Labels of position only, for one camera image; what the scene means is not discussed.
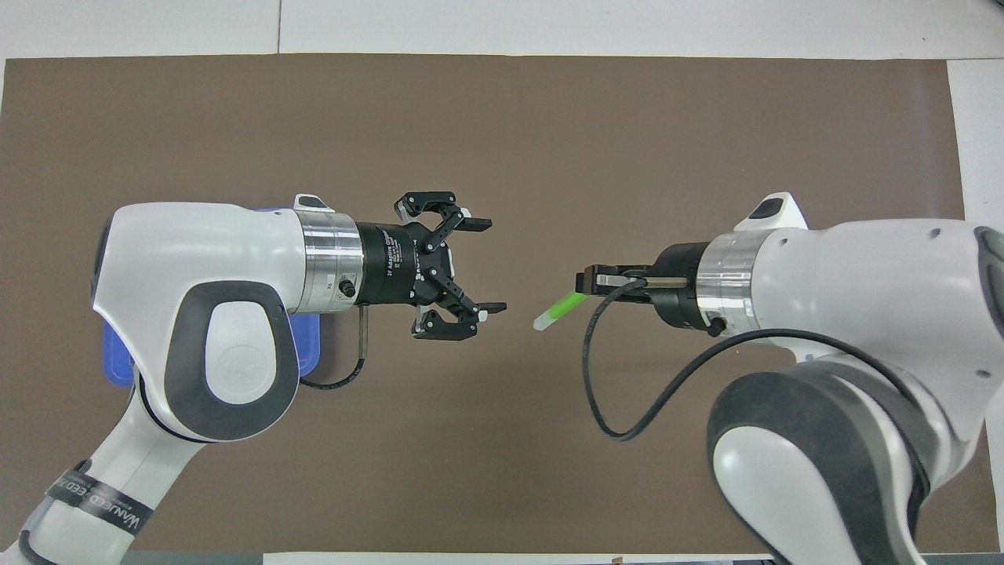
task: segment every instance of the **white surface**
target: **white surface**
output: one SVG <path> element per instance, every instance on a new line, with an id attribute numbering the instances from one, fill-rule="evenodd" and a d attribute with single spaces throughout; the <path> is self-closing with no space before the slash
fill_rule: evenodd
<path id="1" fill-rule="evenodd" d="M 795 198 L 791 196 L 790 192 L 775 192 L 773 194 L 768 194 L 760 201 L 760 204 L 767 200 L 773 198 L 779 198 L 781 200 L 781 207 L 772 216 L 766 218 L 754 219 L 746 217 L 743 221 L 736 224 L 736 227 L 732 228 L 733 231 L 743 231 L 747 229 L 777 229 L 779 227 L 797 227 L 800 229 L 808 229 L 808 225 L 805 223 L 805 216 L 802 215 L 802 210 L 798 207 L 798 203 L 795 202 Z M 750 210 L 750 215 L 753 214 L 760 207 L 757 204 L 756 208 Z"/>
<path id="2" fill-rule="evenodd" d="M 168 402 L 164 373 L 179 305 L 200 282 L 251 280 L 274 289 L 288 310 L 303 294 L 304 265 L 303 230 L 290 210 L 133 204 L 112 216 L 93 308 L 133 356 L 161 422 L 183 436 L 215 441 L 185 427 Z"/>
<path id="3" fill-rule="evenodd" d="M 0 565 L 32 565 L 27 557 L 17 549 L 17 542 L 11 544 L 7 551 L 0 553 Z"/>
<path id="4" fill-rule="evenodd" d="M 903 369 L 934 395 L 962 443 L 946 478 L 969 461 L 987 402 L 1004 381 L 1004 348 L 976 276 L 973 229 L 962 220 L 924 218 L 780 228 L 753 266 L 761 328 L 842 340 Z"/>
<path id="5" fill-rule="evenodd" d="M 624 563 L 678 563 L 769 559 L 751 555 L 546 554 L 546 553 L 273 553 L 263 565 L 598 565 L 621 557 Z"/>
<path id="6" fill-rule="evenodd" d="M 86 474 L 156 509 L 202 448 L 161 430 L 135 390 L 122 419 L 90 457 Z M 118 563 L 135 539 L 133 533 L 61 502 L 52 503 L 30 528 L 35 551 L 65 564 Z"/>
<path id="7" fill-rule="evenodd" d="M 247 404 L 268 392 L 275 382 L 275 337 L 261 306 L 218 305 L 206 334 L 206 385 L 213 396 Z"/>
<path id="8" fill-rule="evenodd" d="M 279 11 L 279 0 L 2 0 L 0 68 L 14 57 L 275 52 Z M 283 0 L 282 12 L 282 52 L 1004 57 L 1004 10 L 993 0 Z M 950 61 L 949 76 L 967 217 L 1001 227 L 1004 61 Z M 1001 404 L 988 429 L 1004 503 Z"/>
<path id="9" fill-rule="evenodd" d="M 278 0 L 2 0 L 0 70 L 9 58 L 274 53 L 278 29 Z"/>
<path id="10" fill-rule="evenodd" d="M 985 58 L 1002 29 L 993 0 L 283 0 L 280 50 Z"/>
<path id="11" fill-rule="evenodd" d="M 1004 230 L 1004 60 L 948 62 L 966 219 Z M 997 532 L 1004 549 L 1004 392 L 987 410 Z"/>
<path id="12" fill-rule="evenodd" d="M 794 444 L 768 430 L 736 428 L 715 445 L 713 465 L 732 508 L 792 563 L 825 556 L 831 565 L 858 565 L 825 480 Z"/>

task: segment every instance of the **black knob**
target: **black knob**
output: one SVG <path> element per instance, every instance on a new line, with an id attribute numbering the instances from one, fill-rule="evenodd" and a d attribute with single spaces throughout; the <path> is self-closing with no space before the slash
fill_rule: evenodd
<path id="1" fill-rule="evenodd" d="M 338 282 L 338 290 L 348 298 L 355 296 L 355 285 L 352 285 L 352 281 L 347 278 L 342 278 L 341 282 Z"/>
<path id="2" fill-rule="evenodd" d="M 713 338 L 717 338 L 718 336 L 722 335 L 722 332 L 724 331 L 725 331 L 725 320 L 722 320 L 721 318 L 715 318 L 714 320 L 711 321 L 711 324 L 708 325 L 708 335 Z"/>

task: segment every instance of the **black button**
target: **black button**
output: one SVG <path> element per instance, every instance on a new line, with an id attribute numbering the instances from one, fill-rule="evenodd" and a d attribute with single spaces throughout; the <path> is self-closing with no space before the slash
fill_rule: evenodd
<path id="1" fill-rule="evenodd" d="M 300 206 L 309 206 L 310 208 L 327 208 L 320 198 L 316 196 L 300 196 L 299 199 Z"/>
<path id="2" fill-rule="evenodd" d="M 763 218 L 769 218 L 781 211 L 781 204 L 784 204 L 784 200 L 780 198 L 768 198 L 760 203 L 750 214 L 751 220 L 762 220 Z"/>
<path id="3" fill-rule="evenodd" d="M 341 282 L 338 282 L 338 290 L 341 291 L 342 295 L 348 298 L 355 296 L 355 286 L 352 285 L 352 281 L 347 278 L 342 278 Z"/>

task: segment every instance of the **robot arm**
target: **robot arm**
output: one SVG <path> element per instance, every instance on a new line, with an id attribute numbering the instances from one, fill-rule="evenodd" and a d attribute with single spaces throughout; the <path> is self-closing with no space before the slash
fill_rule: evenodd
<path id="1" fill-rule="evenodd" d="M 93 456 L 46 492 L 0 563 L 118 563 L 199 450 L 256 436 L 285 413 L 299 381 L 287 313 L 410 304 L 416 338 L 458 341 L 505 309 L 464 294 L 445 241 L 490 220 L 449 192 L 408 193 L 395 209 L 403 225 L 355 222 L 303 194 L 291 209 L 173 202 L 115 212 L 92 299 L 134 359 L 131 401 Z M 440 213 L 437 228 L 417 221 L 426 211 Z"/>
<path id="2" fill-rule="evenodd" d="M 970 461 L 1004 379 L 1002 250 L 1004 236 L 958 220 L 808 230 L 779 193 L 651 265 L 592 265 L 576 291 L 651 304 L 728 338 L 719 350 L 752 338 L 791 350 L 796 365 L 740 378 L 713 408 L 723 495 L 782 561 L 923 563 L 920 505 Z"/>

